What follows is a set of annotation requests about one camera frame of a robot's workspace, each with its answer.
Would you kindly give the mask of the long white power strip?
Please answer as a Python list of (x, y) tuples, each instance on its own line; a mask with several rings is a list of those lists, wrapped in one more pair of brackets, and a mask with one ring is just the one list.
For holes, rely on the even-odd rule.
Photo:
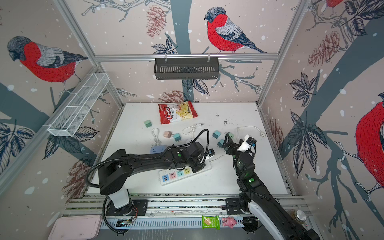
[(178, 181), (190, 178), (192, 176), (210, 171), (211, 169), (212, 169), (211, 161), (206, 160), (205, 166), (197, 172), (194, 172), (191, 167), (185, 167), (183, 170), (180, 170), (180, 171), (176, 169), (161, 170), (159, 172), (159, 182), (161, 186), (165, 186), (165, 185), (169, 185), (174, 182), (178, 182)]

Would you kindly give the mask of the red chips bag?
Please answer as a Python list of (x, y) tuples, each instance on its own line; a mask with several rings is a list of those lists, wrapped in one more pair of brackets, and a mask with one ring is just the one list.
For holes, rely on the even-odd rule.
[(158, 104), (158, 107), (161, 125), (167, 125), (198, 117), (191, 101), (183, 103)]

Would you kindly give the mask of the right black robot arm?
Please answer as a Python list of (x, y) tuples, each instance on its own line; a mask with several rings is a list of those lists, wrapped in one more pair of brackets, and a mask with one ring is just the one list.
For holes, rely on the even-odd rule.
[(275, 240), (319, 240), (313, 229), (306, 230), (284, 210), (256, 174), (256, 142), (246, 137), (237, 144), (226, 134), (223, 143), (226, 154), (233, 157), (238, 176), (240, 209), (257, 217)]

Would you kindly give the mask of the light green charger far left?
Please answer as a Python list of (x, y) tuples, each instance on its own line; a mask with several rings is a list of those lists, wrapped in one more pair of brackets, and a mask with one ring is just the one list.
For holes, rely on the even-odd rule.
[(144, 121), (144, 124), (145, 124), (146, 128), (149, 128), (149, 127), (152, 126), (152, 122), (151, 122), (151, 120), (146, 120), (146, 121)]

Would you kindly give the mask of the pink tray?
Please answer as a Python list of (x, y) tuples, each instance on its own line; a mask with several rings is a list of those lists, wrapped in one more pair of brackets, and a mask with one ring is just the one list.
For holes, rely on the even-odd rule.
[(56, 220), (48, 240), (91, 240), (98, 236), (102, 216), (62, 217)]

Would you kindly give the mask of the black wall basket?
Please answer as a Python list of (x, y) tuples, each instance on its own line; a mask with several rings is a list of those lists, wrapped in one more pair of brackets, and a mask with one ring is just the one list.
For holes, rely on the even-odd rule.
[(218, 58), (156, 59), (157, 80), (213, 80), (220, 75)]

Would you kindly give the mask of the teal charger beside pink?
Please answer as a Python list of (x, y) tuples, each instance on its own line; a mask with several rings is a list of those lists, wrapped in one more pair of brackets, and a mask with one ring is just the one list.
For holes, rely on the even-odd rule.
[(179, 133), (175, 133), (175, 134), (173, 134), (173, 138), (174, 138), (174, 140), (175, 140), (176, 142), (178, 142), (178, 141), (181, 140), (181, 136), (180, 136)]

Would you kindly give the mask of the green snack packet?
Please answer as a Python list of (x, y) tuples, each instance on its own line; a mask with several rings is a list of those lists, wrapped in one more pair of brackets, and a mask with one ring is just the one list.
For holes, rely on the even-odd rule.
[(220, 219), (218, 216), (202, 216), (202, 228), (203, 229), (220, 229)]

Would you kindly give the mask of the glass jar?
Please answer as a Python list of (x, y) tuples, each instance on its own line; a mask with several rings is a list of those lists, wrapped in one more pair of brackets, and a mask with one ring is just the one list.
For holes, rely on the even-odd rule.
[(307, 215), (304, 211), (302, 210), (290, 210), (289, 211), (289, 214), (290, 216), (292, 217), (292, 219), (294, 219), (295, 221), (297, 221), (298, 223), (300, 224), (304, 224), (307, 220)]

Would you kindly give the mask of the pink pig toy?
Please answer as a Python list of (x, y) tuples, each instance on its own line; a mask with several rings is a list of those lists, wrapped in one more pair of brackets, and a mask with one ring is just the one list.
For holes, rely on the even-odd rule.
[(233, 229), (234, 226), (237, 225), (237, 221), (235, 220), (235, 218), (233, 218), (231, 216), (222, 217), (222, 225), (223, 225), (223, 227), (228, 227), (228, 228)]

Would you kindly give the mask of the pink charger plug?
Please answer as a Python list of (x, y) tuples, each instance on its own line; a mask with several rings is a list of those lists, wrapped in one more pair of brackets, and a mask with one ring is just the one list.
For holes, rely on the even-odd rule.
[(172, 137), (172, 132), (170, 132), (170, 131), (165, 131), (164, 132), (164, 134), (163, 134), (163, 136), (165, 137), (165, 138), (168, 138), (168, 139), (170, 139), (171, 137)]

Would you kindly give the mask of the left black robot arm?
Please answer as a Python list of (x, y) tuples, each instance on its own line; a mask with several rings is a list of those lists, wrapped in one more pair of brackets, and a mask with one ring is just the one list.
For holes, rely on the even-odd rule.
[(86, 174), (85, 183), (98, 188), (118, 212), (122, 209), (123, 214), (128, 214), (135, 207), (124, 186), (127, 178), (152, 170), (183, 171), (186, 167), (201, 170), (209, 153), (209, 141), (210, 132), (204, 129), (189, 143), (168, 146), (159, 154), (135, 155), (118, 150), (94, 165)]

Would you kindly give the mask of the teal charger plug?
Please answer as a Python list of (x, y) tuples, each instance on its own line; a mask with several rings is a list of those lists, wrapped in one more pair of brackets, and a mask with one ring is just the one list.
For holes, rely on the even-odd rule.
[(215, 138), (215, 139), (218, 139), (219, 137), (221, 136), (221, 132), (220, 131), (214, 131), (213, 132), (213, 137)]
[(224, 139), (221, 139), (219, 140), (219, 142), (217, 143), (217, 145), (220, 147), (220, 148), (224, 148), (224, 145), (225, 145), (225, 140)]

